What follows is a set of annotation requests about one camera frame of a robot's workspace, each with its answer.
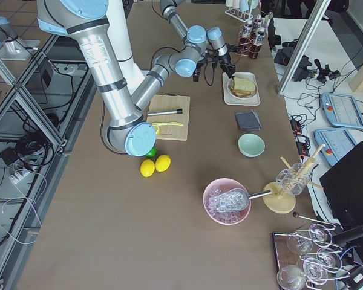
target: wooden cutting board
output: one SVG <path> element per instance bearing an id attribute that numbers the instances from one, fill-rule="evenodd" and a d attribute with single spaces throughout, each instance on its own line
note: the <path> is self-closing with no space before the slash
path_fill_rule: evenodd
<path id="1" fill-rule="evenodd" d="M 189 121 L 189 101 L 186 95 L 155 95 L 149 104 L 148 112 L 174 111 L 182 108 L 182 114 L 149 116 L 148 123 L 179 122 L 183 126 L 160 126 L 160 132 L 156 135 L 157 139 L 187 141 L 188 121 Z"/>

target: green lime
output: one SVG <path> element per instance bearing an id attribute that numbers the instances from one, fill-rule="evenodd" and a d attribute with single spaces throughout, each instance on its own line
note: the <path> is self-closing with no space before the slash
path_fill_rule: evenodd
<path id="1" fill-rule="evenodd" d="M 156 148 L 156 147 L 153 147 L 153 148 L 151 149 L 151 151 L 149 151 L 149 152 L 145 155 L 145 157 L 152 158 L 153 156 L 155 156 L 155 155 L 156 155 L 156 153 L 157 153 L 157 148 Z"/>

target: yellow lemon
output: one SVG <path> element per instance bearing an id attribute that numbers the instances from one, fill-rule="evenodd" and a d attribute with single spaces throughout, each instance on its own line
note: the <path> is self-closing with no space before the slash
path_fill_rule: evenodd
<path id="1" fill-rule="evenodd" d="M 150 159 L 144 160 L 140 166 L 141 175 L 150 177 L 155 172 L 155 162 Z"/>
<path id="2" fill-rule="evenodd" d="M 171 165 L 171 158 L 169 155 L 160 155 L 156 160 L 156 170 L 163 172 Z"/>

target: green bowl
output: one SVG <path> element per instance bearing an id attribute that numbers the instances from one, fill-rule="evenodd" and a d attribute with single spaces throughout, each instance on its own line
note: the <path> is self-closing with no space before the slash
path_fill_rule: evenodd
<path id="1" fill-rule="evenodd" d="M 240 152 L 247 157 L 257 157 L 265 150 L 265 143 L 255 134 L 244 134 L 238 140 Z"/>

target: white tray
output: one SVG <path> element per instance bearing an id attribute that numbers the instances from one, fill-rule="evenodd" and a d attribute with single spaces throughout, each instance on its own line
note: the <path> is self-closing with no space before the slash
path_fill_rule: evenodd
<path id="1" fill-rule="evenodd" d="M 255 79 L 255 75 L 251 72 L 236 72 L 234 74 L 234 77 L 242 77 L 244 79 L 251 80 L 255 83 L 257 87 L 257 92 L 253 97 L 250 98 L 237 98 L 234 97 L 229 91 L 227 90 L 227 83 L 229 82 L 229 77 L 227 74 L 222 74 L 223 79 L 223 96 L 224 96 L 224 102 L 228 105 L 233 106 L 258 106 L 261 103 L 260 100 L 260 94 L 258 92 L 258 85 L 257 80 Z"/>

